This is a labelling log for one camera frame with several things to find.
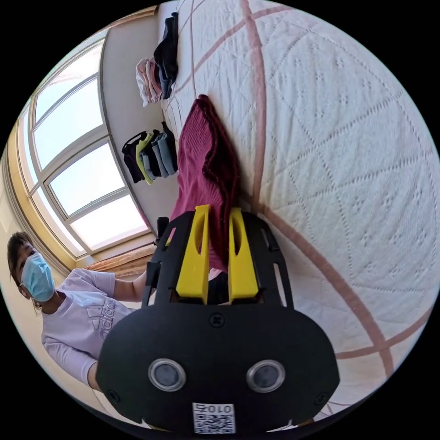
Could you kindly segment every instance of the white quilt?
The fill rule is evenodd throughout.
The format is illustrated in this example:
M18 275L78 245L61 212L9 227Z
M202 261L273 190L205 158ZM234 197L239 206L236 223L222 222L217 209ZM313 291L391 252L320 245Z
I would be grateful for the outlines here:
M184 0L179 138L200 94L234 142L242 189L286 258L297 310L329 336L341 384L325 417L377 389L440 286L440 164L415 104L361 44L259 0Z

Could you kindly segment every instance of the window frame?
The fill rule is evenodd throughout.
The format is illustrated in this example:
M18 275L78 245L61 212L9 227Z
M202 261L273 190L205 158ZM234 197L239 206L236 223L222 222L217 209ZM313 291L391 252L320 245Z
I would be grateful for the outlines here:
M76 260L83 258L84 256L90 255L93 256L99 252L110 249L112 247L123 244L129 240L134 238L142 237L151 232L151 229L147 223L145 224L145 230L141 232L136 232L134 234L130 234L127 236L122 236L117 238L115 241L104 244L103 246L92 249L85 243L84 240L75 232L72 228L71 223L78 220L79 218L85 216L86 214L108 204L119 198L125 197L127 195L130 196L135 208L138 210L137 200L134 199L133 194L130 191L129 184L124 175L123 170L121 169L121 164L116 156L116 151L112 145L111 133L107 127L107 121L104 112L103 105L103 97L101 94L101 66L102 66L102 55L105 47L105 38L100 38L99 40L95 40L91 44L82 48L78 53L69 58L65 63L61 64L53 73L46 78L46 80L38 87L38 89L32 94L30 100L26 103L26 106L20 113L18 118L17 125L17 157L18 157L18 166L20 173L22 175L24 189L27 193L27 198L31 202L32 206L36 209L39 214L39 217L43 221L46 227L57 237L57 241L60 245ZM38 121L35 120L37 99L39 94L44 90L44 88L50 84L50 82L58 76L64 69L66 69L69 65L77 61L79 58L84 56L89 51L92 51L99 45L102 46L100 53L100 60L98 63L98 70L93 75L83 79L76 86L72 87L69 91L67 91L64 95L59 97L40 117ZM39 160L37 156L37 150L35 146L35 138L34 132L35 130L44 122L44 120L54 111L60 104L66 101L69 97L71 97L76 91L80 90L82 87L85 87L89 83L96 80L96 85L98 88L98 100L99 100L99 109L101 113L102 124L98 127L95 127L88 133L85 133L80 138L73 141L70 145L68 145L65 149L59 152L47 165L41 170L39 166ZM27 121L27 137L28 137L28 146L29 153L31 157L31 163L27 163L26 158L26 146L24 142L24 133L23 129L24 124L24 116L28 111L28 121ZM121 180L124 184L122 188L119 188L103 197L100 197L97 200L88 203L84 207L80 208L76 212L71 215L67 215L64 211L61 203L58 201L54 191L50 187L50 183L63 171L65 171L68 167L76 163L78 160L91 153L95 149L102 147L103 145L108 144L110 147L110 151L115 162L116 168L121 176ZM33 178L31 177L31 173L29 172L29 168L33 167L35 172L37 181L34 183L32 188L29 188L28 182L32 182ZM83 247L84 252L80 253L79 251L74 253L69 249L68 246L75 248L75 246L71 243L68 237L60 230L59 226L52 219L52 216L48 213L41 213L41 210L36 206L33 197L35 196L36 191L41 188L43 195L46 197L50 207L53 209L55 215L58 217L58 220L61 224L66 228L66 230L71 234L71 236ZM145 216L140 213L143 221L145 222Z

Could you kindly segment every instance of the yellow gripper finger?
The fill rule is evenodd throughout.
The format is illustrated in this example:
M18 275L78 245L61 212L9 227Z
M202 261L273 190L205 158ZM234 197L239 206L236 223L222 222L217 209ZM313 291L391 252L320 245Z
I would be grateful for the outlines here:
M209 275L209 205L197 206L187 248L183 257L177 294L182 298L208 301Z
M242 211L232 208L229 216L229 303L254 298L257 293L257 277Z

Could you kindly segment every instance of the screw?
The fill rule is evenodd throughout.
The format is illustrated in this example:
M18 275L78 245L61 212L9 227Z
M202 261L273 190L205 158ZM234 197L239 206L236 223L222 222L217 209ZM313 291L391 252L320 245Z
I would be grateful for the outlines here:
M109 400L111 400L113 403L119 403L121 401L121 398L113 390L109 390L108 395L109 395Z
M213 313L209 318L209 323L212 327L218 329L225 324L225 318L221 313Z
M315 405L321 405L321 403L325 400L325 398L327 397L327 393L319 393L314 400L314 404Z

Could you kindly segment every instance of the gripper camera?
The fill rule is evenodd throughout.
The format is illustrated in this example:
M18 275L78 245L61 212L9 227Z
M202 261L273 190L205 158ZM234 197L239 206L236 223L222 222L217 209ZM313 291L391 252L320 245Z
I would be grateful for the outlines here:
M208 205L166 219L141 308L104 341L99 387L122 416L183 434L255 434L311 419L340 380L327 335L294 309L267 223L240 208L229 218L229 305L207 304L208 219Z

